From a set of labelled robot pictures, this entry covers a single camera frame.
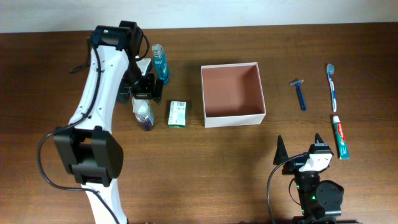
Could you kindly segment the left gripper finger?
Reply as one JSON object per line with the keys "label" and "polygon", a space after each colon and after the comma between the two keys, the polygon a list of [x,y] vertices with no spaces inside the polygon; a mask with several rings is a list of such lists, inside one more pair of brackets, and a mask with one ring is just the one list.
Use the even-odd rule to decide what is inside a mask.
{"label": "left gripper finger", "polygon": [[152,100],[156,102],[158,105],[160,105],[162,101],[163,87],[164,87],[164,81],[161,79],[157,79],[154,85],[154,90],[152,92]]}
{"label": "left gripper finger", "polygon": [[116,97],[116,101],[118,103],[124,103],[124,104],[128,104],[129,103],[129,99],[130,99],[130,92],[129,91],[118,91],[118,95]]}

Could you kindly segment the clear bottle purple liquid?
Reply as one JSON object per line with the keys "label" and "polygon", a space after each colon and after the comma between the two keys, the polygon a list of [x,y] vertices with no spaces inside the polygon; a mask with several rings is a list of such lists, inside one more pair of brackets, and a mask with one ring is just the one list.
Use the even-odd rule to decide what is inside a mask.
{"label": "clear bottle purple liquid", "polygon": [[148,100],[132,99],[133,113],[143,130],[151,131],[154,127],[154,113]]}

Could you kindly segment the blue mouthwash bottle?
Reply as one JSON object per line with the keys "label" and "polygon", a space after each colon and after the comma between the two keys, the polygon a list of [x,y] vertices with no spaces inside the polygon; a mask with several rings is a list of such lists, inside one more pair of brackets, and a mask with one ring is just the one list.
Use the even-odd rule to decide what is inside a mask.
{"label": "blue mouthwash bottle", "polygon": [[167,85],[170,75],[165,50],[160,44],[155,44],[152,46],[152,53],[158,78],[164,81],[164,85]]}

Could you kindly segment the green white soap box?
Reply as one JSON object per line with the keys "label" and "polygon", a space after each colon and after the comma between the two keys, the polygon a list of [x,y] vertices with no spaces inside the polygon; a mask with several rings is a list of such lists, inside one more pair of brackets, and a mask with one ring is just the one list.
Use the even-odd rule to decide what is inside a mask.
{"label": "green white soap box", "polygon": [[168,126],[184,128],[186,126],[187,103],[184,101],[171,101]]}

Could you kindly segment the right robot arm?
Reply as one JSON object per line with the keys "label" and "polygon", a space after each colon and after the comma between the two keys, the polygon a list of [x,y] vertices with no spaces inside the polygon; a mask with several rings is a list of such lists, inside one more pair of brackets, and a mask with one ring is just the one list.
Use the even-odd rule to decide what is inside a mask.
{"label": "right robot arm", "polygon": [[281,136],[277,138],[277,149],[270,176],[282,168],[283,175],[293,175],[296,183],[302,215],[295,216],[292,223],[338,223],[342,214],[344,188],[331,180],[320,180],[320,174],[327,170],[334,153],[320,135],[309,150],[296,156],[288,156]]}

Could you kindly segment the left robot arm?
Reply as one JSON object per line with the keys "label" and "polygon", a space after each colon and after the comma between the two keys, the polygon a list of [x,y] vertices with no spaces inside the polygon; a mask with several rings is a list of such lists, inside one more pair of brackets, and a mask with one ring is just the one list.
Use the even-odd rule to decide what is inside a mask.
{"label": "left robot arm", "polygon": [[112,135],[117,101],[162,99],[163,80],[140,55],[148,39],[136,22],[97,26],[87,39],[88,56],[81,70],[89,73],[78,107],[65,127],[50,133],[68,174],[89,198],[96,223],[128,223],[121,206],[118,177],[124,153]]}

